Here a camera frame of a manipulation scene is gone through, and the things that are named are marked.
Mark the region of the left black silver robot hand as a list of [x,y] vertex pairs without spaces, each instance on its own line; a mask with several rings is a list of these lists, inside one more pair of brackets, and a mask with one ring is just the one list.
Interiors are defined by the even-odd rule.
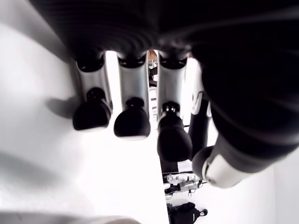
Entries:
[[299,145],[299,3],[296,0],[34,0],[76,59],[148,49],[161,59],[190,52],[218,130],[193,170],[230,188]]

